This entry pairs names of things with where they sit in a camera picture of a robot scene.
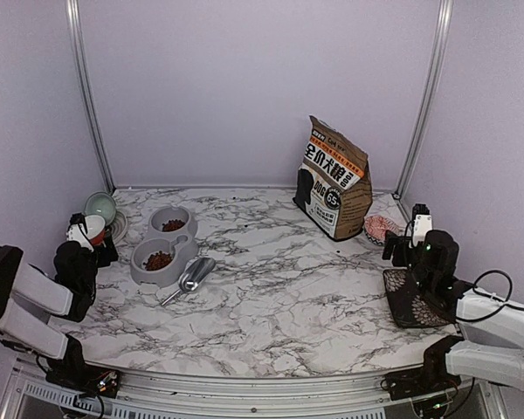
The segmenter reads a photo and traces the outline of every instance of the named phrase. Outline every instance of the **marble surface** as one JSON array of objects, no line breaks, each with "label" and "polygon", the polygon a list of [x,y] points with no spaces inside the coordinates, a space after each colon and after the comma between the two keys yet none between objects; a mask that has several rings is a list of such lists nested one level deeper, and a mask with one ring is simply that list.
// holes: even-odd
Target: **marble surface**
[{"label": "marble surface", "polygon": [[[230,377],[353,374],[417,364],[454,333],[396,327],[384,295],[382,248],[364,234],[328,239],[292,202],[292,189],[117,190],[128,216],[121,260],[100,269],[95,304],[79,324],[52,324],[79,339],[87,360],[140,370]],[[200,255],[217,267],[197,294],[166,307],[176,285],[130,278],[132,249],[164,205],[196,213]],[[403,225],[390,195],[369,214]]]}]

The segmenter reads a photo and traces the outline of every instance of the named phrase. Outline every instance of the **dog food bag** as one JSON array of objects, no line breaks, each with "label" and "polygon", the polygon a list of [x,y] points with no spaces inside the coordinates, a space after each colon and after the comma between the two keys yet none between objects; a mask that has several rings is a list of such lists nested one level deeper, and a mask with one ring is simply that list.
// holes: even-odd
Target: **dog food bag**
[{"label": "dog food bag", "polygon": [[345,240],[361,233],[373,203],[368,156],[323,121],[310,119],[293,200],[330,238]]}]

